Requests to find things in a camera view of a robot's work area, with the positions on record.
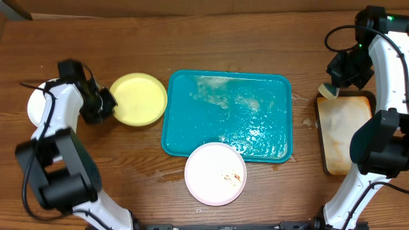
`wooden table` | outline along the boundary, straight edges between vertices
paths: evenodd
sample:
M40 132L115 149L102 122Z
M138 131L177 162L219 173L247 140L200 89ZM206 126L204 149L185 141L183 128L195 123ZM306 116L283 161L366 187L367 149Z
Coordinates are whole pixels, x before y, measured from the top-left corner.
M409 11L397 13L409 14ZM261 224L308 220L339 188L343 177L323 172L315 120L317 87L334 53L323 44L336 26L352 24L356 12L278 13L211 17L152 17L7 22L0 42L0 226L5 229L84 229L68 217L39 223L20 199L22 171L16 144L34 132L26 113L30 89L19 81L58 76L57 62L85 62L104 86L132 72L157 77L167 88L179 69L279 73L293 93L295 160L247 164L248 180L233 203L210 207L195 200L183 180L186 158L171 157L160 146L162 121L149 128L125 126L109 118L98 125L79 119L77 133L102 174L105 191L145 224ZM334 34L335 47L355 43L352 30ZM374 78L366 89L374 91ZM393 184L409 188L408 173ZM407 229L409 196L383 188L361 215L372 229ZM40 211L29 192L29 203Z

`black base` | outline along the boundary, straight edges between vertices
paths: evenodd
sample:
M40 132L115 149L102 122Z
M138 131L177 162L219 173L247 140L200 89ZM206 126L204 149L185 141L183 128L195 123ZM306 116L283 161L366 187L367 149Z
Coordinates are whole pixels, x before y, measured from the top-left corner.
M337 230L324 227L324 230ZM144 230L315 230L307 221L283 221L280 224L249 224L249 225L202 225L202 226L173 226L171 224L145 225ZM354 230L369 230L367 222L357 223Z

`wood grain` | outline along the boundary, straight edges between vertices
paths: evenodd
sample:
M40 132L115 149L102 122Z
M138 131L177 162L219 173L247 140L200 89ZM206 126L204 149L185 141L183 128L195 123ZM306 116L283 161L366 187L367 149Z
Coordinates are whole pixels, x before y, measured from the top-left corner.
M6 15L4 15L2 12L0 12L0 41L1 41L1 37L3 36L3 31L4 31L4 27L6 26Z
M409 11L397 13L409 14ZM104 189L145 224L262 224L307 220L328 202L343 177L323 172L315 121L317 87L334 53L323 38L332 28L353 23L356 12L277 13L207 17L151 17L7 22L0 43L0 228L82 229L75 217L49 225L24 212L20 200L22 172L16 144L35 127L26 116L31 90L19 81L41 82L58 76L57 62L85 62L104 86L131 72L149 73L167 88L179 69L279 73L293 93L295 160L280 165L247 164L242 195L229 205L206 206L195 200L183 180L186 158L171 157L160 146L162 121L149 128L125 126L109 118L77 133L102 174ZM354 44L353 31L334 34L337 48ZM374 91L374 78L366 89ZM409 188L408 173L393 184ZM363 212L372 229L407 229L409 196L383 188ZM29 193L29 203L40 211Z
M32 13L33 20L66 20L66 19L94 19L96 17L75 16L75 15L55 15L48 13Z
M409 10L406 0L3 0L29 13L92 17L222 15L230 13L363 10L367 5Z

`food crumbs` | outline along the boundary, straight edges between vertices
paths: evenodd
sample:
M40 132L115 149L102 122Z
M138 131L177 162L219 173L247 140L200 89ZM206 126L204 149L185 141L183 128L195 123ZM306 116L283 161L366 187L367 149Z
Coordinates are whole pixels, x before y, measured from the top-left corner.
M302 124L303 124L303 125L307 125L308 128L311 128L312 125L313 125L313 121L311 121L311 119L309 119L309 118L305 118L305 119L302 121Z
M225 176L224 176L224 179L225 179L225 180L229 180L229 181L231 181L231 178L230 178L230 176L229 176L229 175L225 175Z
M242 182L242 181L240 180L240 176L239 176L239 175L235 174L235 178L236 178L239 182Z

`white plate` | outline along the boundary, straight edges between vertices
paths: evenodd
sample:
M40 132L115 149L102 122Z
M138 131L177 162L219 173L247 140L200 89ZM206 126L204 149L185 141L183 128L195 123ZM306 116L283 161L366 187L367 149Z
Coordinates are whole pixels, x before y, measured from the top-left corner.
M187 160L185 182L200 202L220 206L234 201L243 191L247 170L231 146L212 142L198 147Z

